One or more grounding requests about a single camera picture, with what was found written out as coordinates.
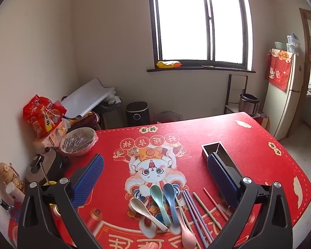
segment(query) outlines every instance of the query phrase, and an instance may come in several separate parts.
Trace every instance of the refrigerator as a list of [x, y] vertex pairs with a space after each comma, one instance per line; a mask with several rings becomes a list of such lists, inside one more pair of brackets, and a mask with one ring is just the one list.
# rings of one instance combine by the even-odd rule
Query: refrigerator
[[288, 85], [285, 91], [268, 84], [263, 112], [269, 116], [267, 131], [275, 139], [283, 139], [293, 121], [304, 74], [304, 58], [293, 54]]

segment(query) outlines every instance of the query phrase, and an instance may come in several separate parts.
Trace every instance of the window frame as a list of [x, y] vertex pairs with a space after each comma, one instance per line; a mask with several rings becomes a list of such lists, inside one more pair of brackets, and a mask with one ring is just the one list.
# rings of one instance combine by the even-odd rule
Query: window frame
[[[204, 0], [204, 7], [205, 7], [205, 20], [206, 20], [206, 32], [207, 32], [207, 52], [208, 52], [208, 59], [207, 60], [179, 60], [182, 64], [181, 68], [187, 67], [194, 67], [196, 68], [203, 68], [204, 65], [213, 66], [214, 68], [228, 68], [228, 69], [240, 69], [240, 70], [247, 70], [247, 60], [248, 60], [248, 30], [247, 30], [247, 17], [246, 17], [246, 9], [244, 0], [239, 0], [240, 9], [241, 9], [241, 17], [242, 17], [242, 34], [243, 34], [243, 57], [242, 63], [230, 63], [230, 62], [219, 62], [215, 61], [215, 28], [214, 28], [214, 18], [213, 18], [213, 7], [212, 7], [212, 0], [210, 0], [210, 11], [211, 17], [209, 17], [208, 11], [208, 3], [207, 0]], [[154, 66], [157, 69], [157, 62], [158, 61], [168, 61], [162, 60], [162, 45], [161, 45], [161, 30], [160, 30], [160, 19], [159, 19], [159, 6], [158, 0], [149, 0], [150, 5], [150, 15], [151, 15], [151, 29], [152, 29], [152, 43], [153, 43], [153, 58], [154, 58]], [[212, 23], [212, 40], [213, 40], [213, 60], [210, 60], [211, 53], [211, 43], [210, 43], [210, 20]]]

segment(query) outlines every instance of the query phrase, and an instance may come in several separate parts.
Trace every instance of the plastic spoon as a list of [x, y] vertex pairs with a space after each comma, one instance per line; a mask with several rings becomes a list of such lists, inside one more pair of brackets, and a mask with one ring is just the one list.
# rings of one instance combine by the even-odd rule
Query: plastic spoon
[[168, 228], [161, 223], [158, 219], [156, 219], [152, 214], [150, 214], [150, 212], [148, 211], [148, 209], [146, 209], [146, 207], [144, 206], [143, 202], [141, 202], [139, 199], [137, 198], [132, 198], [130, 199], [130, 206], [133, 208], [133, 210], [135, 210], [136, 212], [138, 212], [141, 215], [144, 215], [145, 217], [147, 217], [148, 219], [150, 219], [153, 223], [155, 223], [162, 231], [166, 232], [168, 230]]
[[178, 220], [177, 213], [175, 210], [175, 204], [174, 204], [174, 201], [175, 201], [174, 187], [171, 184], [165, 184], [163, 186], [163, 194], [165, 195], [168, 201], [174, 225], [179, 225], [180, 221]]
[[197, 239], [195, 235], [187, 228], [184, 223], [183, 216], [181, 214], [180, 208], [175, 208], [178, 214], [178, 220], [181, 225], [181, 232], [182, 232], [182, 244], [185, 249], [194, 249], [197, 244]]
[[151, 197], [153, 200], [157, 203], [161, 215], [163, 216], [163, 221], [166, 226], [171, 225], [170, 218], [165, 210], [165, 207], [163, 206], [163, 192], [161, 191], [160, 187], [156, 184], [152, 185], [150, 188]]

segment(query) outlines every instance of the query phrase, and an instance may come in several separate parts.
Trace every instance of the white wall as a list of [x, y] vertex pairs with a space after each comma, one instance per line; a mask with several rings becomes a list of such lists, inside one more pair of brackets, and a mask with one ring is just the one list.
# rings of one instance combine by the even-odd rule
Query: white wall
[[302, 58], [305, 54], [305, 40], [303, 22], [299, 8], [311, 10], [310, 5], [305, 0], [277, 2], [276, 4], [276, 41], [287, 43], [287, 35], [296, 34], [300, 40]]
[[[253, 59], [248, 92], [265, 100], [265, 57], [274, 44], [274, 0], [249, 0]], [[125, 104], [143, 100], [151, 115], [165, 110], [184, 119], [222, 114], [228, 75], [223, 71], [168, 71], [154, 68], [148, 0], [74, 0], [77, 67], [84, 83], [98, 77], [115, 87]]]
[[[0, 162], [24, 175], [33, 156], [22, 108], [35, 95], [59, 100], [78, 86], [71, 0], [4, 0], [0, 6]], [[0, 192], [0, 198], [10, 201]], [[0, 207], [0, 230], [8, 216]]]

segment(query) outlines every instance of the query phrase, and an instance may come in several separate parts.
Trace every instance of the table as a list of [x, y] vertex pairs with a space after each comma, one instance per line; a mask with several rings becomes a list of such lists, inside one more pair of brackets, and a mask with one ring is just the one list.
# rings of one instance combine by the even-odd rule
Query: table
[[[70, 177], [77, 168], [85, 166], [95, 153], [104, 157], [104, 171], [85, 205], [78, 209], [104, 248], [139, 248], [150, 241], [157, 242], [163, 249], [182, 248], [180, 229], [171, 227], [165, 234], [158, 233], [153, 223], [128, 206], [130, 198], [138, 197], [151, 213], [159, 217], [159, 210], [149, 196], [149, 187], [154, 183], [160, 187], [164, 183], [171, 183], [178, 190], [188, 189], [191, 194], [196, 192], [221, 225], [225, 225], [225, 220], [203, 191], [205, 187], [216, 202], [222, 205], [222, 209], [228, 215], [231, 214], [232, 211], [226, 208], [207, 170], [202, 144], [220, 141], [241, 173], [252, 178], [255, 183], [271, 184], [279, 181], [287, 197], [292, 225], [295, 225], [311, 201], [311, 183], [302, 169], [277, 140], [244, 112], [104, 130], [98, 131], [97, 135], [99, 140], [88, 154], [71, 159], [72, 165], [66, 175]], [[149, 158], [160, 169], [157, 175], [145, 176], [142, 173], [150, 165]], [[178, 199], [184, 204], [181, 194]], [[215, 238], [219, 229], [197, 201], [196, 205]], [[237, 245], [248, 239], [259, 207], [254, 206]], [[96, 209], [101, 210], [98, 217], [95, 217]], [[186, 206], [184, 210], [199, 238]], [[60, 222], [58, 225], [63, 239], [73, 244], [65, 226]], [[11, 238], [15, 226], [11, 220]]]

